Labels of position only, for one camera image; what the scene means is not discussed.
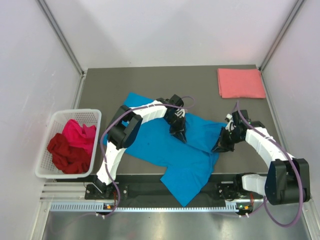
shiny metal surface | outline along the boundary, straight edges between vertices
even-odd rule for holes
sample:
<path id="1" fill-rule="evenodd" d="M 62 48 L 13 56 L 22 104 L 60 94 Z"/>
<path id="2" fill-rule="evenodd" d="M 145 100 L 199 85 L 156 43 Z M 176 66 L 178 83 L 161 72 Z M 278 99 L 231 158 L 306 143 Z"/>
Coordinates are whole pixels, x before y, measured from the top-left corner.
<path id="1" fill-rule="evenodd" d="M 270 206 L 283 223 L 291 221 L 297 210 L 294 205 Z M 50 212 L 43 240 L 308 240 L 311 239 L 304 217 L 291 228 L 281 228 L 269 219 L 264 209 L 246 218 L 212 213 L 116 213 L 102 220 L 84 216 L 59 231 L 81 213 Z"/>

pink cloth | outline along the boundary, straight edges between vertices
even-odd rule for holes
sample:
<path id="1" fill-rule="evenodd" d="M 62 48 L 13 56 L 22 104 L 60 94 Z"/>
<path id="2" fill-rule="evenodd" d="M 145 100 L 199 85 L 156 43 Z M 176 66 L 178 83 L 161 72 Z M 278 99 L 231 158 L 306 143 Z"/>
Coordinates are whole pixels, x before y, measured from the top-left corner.
<path id="1" fill-rule="evenodd" d="M 224 99 L 265 99 L 266 93 L 258 69 L 218 69 L 219 94 Z"/>
<path id="2" fill-rule="evenodd" d="M 87 127 L 83 124 L 81 127 L 76 120 L 70 119 L 64 126 L 62 135 L 65 136 L 71 147 L 82 148 L 91 157 L 96 130 L 97 128 L 94 125 Z"/>

folded cloth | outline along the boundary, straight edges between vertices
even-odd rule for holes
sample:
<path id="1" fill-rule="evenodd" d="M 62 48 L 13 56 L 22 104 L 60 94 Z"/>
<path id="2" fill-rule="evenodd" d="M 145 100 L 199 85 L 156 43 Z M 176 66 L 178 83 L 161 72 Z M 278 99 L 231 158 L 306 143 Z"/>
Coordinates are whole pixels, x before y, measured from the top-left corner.
<path id="1" fill-rule="evenodd" d="M 258 69 L 217 70 L 219 94 L 224 99 L 265 99 L 266 93 Z"/>
<path id="2" fill-rule="evenodd" d="M 124 104 L 139 107 L 153 100 L 130 93 Z M 158 118 L 144 123 L 134 143 L 126 150 L 136 158 L 167 170 L 161 181 L 172 195 L 185 207 L 208 182 L 219 157 L 211 149 L 218 140 L 224 123 L 204 120 L 193 114 L 186 114 L 186 140 L 179 141 L 169 133 L 169 124 Z"/>
<path id="3" fill-rule="evenodd" d="M 65 174 L 88 172 L 91 157 L 83 148 L 70 146 L 66 137 L 57 133 L 46 148 L 52 154 L 52 162 Z"/>
<path id="4" fill-rule="evenodd" d="M 70 119 L 64 126 L 62 135 L 65 136 L 71 147 L 82 148 L 91 157 L 96 130 L 94 125 L 87 127 L 83 124 L 81 127 L 76 120 Z"/>

white panel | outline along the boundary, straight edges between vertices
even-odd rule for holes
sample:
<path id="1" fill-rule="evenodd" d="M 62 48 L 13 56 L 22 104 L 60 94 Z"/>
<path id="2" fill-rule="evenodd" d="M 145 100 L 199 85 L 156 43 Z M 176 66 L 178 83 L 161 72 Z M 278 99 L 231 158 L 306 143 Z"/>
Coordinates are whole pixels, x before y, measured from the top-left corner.
<path id="1" fill-rule="evenodd" d="M 1 239 L 27 239 L 43 180 L 36 156 L 52 113 L 71 107 L 79 75 L 35 0 L 0 7 Z"/>
<path id="2" fill-rule="evenodd" d="M 320 211 L 320 1 L 308 0 L 264 71 L 288 150 L 310 165 Z"/>
<path id="3" fill-rule="evenodd" d="M 82 68 L 259 65 L 295 0 L 46 0 Z"/>

white plastic basket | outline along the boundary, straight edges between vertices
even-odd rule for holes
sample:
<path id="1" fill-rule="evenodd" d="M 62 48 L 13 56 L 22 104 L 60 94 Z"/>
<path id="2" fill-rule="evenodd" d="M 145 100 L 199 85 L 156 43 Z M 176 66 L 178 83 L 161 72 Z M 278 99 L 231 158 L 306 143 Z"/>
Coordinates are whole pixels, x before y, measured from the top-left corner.
<path id="1" fill-rule="evenodd" d="M 50 123 L 45 133 L 44 141 L 41 145 L 37 166 L 35 168 L 35 175 L 39 178 L 46 179 L 77 179 L 87 177 L 94 168 L 101 116 L 101 111 L 96 109 L 71 109 L 55 112 L 51 117 Z M 62 133 L 62 130 L 64 129 L 67 121 L 70 119 L 76 120 L 80 126 L 82 126 L 82 124 L 85 124 L 88 127 L 92 125 L 96 126 L 90 167 L 87 172 L 80 174 L 65 174 L 61 170 L 58 170 L 52 163 L 52 154 L 47 150 L 47 146 L 50 140 L 57 133 Z"/>

